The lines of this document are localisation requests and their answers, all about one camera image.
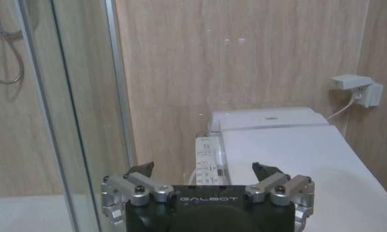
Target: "electrical outlet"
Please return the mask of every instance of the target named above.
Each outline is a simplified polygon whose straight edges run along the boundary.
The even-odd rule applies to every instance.
[[[358,92],[360,93],[360,99],[356,102],[358,104],[366,108],[380,104],[383,85],[374,83],[363,87]]]
[[[335,76],[331,79],[334,81],[335,87],[342,90],[355,89],[374,83],[374,80],[370,77],[352,74]]]

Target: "screw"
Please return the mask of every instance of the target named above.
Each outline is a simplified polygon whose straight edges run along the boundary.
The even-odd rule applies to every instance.
[[[168,186],[165,186],[165,185],[159,188],[160,191],[164,191],[167,189],[168,189]]]
[[[281,194],[284,194],[284,193],[285,193],[285,187],[281,186],[281,185],[276,186],[276,187],[275,187],[275,192],[276,192],[276,193],[281,193]]]
[[[143,192],[144,192],[144,186],[137,185],[137,186],[135,187],[135,193],[143,193]]]

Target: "toilet tank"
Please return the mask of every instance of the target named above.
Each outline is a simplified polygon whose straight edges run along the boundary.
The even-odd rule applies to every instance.
[[[208,124],[209,132],[277,127],[328,125],[324,117],[306,107],[216,111]]]

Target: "wood grain wall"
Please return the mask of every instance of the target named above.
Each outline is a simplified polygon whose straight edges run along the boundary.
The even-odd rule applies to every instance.
[[[195,134],[220,109],[346,103],[368,0],[116,0],[137,162],[187,182]],[[347,116],[334,123],[344,131]]]
[[[20,29],[13,6],[13,1],[0,1],[0,21],[8,31]],[[22,83],[0,84],[0,197],[61,194],[24,41],[14,45],[25,75]],[[13,52],[0,39],[0,78],[9,80],[17,73]]]
[[[384,85],[376,108],[350,112],[347,140],[387,190],[387,0],[370,0],[358,73]]]

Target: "bathtub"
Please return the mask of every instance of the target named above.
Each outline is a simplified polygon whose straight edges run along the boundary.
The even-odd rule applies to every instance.
[[[72,232],[64,196],[0,198],[0,232]]]

